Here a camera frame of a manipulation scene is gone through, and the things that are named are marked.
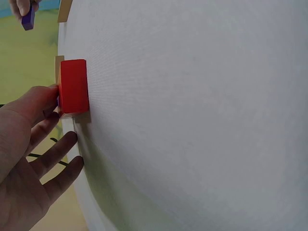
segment fingernail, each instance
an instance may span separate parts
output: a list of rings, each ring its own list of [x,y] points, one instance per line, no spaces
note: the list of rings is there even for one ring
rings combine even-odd
[[[22,16],[25,16],[28,12],[26,12],[27,10],[26,10],[26,8],[21,8],[20,9],[20,14],[22,15]]]

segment black cable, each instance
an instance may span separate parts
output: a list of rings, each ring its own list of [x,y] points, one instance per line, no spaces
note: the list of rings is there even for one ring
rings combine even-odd
[[[42,155],[30,153],[28,156],[30,156],[30,157],[35,157],[35,158],[39,158],[39,157],[41,157]],[[60,161],[58,164],[64,165],[64,166],[67,166],[67,165],[68,165],[68,163],[63,162],[63,161]]]

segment white curved surface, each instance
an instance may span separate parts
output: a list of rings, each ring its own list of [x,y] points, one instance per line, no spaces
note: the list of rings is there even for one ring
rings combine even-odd
[[[308,229],[305,0],[74,0],[88,137],[187,230]]]

